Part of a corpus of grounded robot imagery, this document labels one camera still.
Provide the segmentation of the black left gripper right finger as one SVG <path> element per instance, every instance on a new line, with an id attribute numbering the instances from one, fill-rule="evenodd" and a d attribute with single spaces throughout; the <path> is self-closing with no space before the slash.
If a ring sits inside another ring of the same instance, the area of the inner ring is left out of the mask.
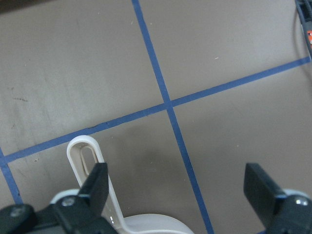
<path id="1" fill-rule="evenodd" d="M 282 189 L 259 164 L 246 164 L 243 192 L 265 227 L 263 234 L 312 232 L 312 197 Z"/>

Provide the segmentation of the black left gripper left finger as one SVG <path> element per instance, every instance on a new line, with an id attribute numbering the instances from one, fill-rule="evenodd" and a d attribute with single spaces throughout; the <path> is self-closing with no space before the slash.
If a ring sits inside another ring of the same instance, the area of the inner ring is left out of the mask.
<path id="1" fill-rule="evenodd" d="M 77 195 L 65 195 L 35 212 L 29 204 L 15 204 L 0 211 L 2 234 L 115 234 L 102 217 L 109 194 L 108 166 L 94 165 Z"/>

